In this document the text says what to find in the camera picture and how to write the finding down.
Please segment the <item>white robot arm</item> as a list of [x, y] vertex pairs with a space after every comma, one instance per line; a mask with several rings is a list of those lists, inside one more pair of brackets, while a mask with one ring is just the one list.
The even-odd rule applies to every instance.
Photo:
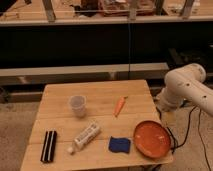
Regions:
[[164, 77], [165, 87], [157, 95], [159, 109], [174, 111], [187, 99], [213, 117], [213, 89], [203, 84], [205, 79], [206, 71], [197, 63], [169, 71]]

